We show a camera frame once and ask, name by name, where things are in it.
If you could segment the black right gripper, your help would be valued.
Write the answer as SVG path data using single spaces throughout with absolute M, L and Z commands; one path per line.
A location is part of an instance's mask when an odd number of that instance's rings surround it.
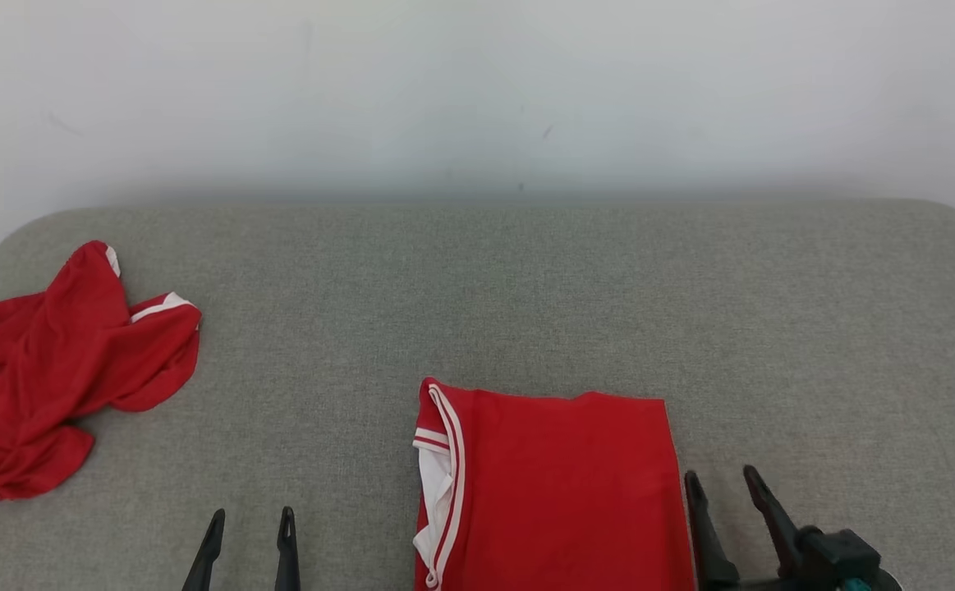
M 743 475 L 752 504 L 761 513 L 776 550 L 780 577 L 739 579 L 739 572 L 726 557 L 711 520 L 709 499 L 699 476 L 694 470 L 688 470 L 684 474 L 684 490 L 697 590 L 806 590 L 805 581 L 793 577 L 802 561 L 796 544 L 796 525 L 756 467 L 744 466 Z

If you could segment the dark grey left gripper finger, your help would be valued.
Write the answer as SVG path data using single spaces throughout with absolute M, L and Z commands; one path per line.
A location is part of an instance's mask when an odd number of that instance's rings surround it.
M 298 565 L 296 514 L 290 507 L 283 507 L 277 534 L 278 568 L 274 590 L 300 591 L 301 577 Z
M 202 542 L 196 553 L 184 581 L 181 591 L 208 591 L 212 579 L 212 568 L 221 553 L 226 513 L 224 509 L 214 512 L 204 532 Z

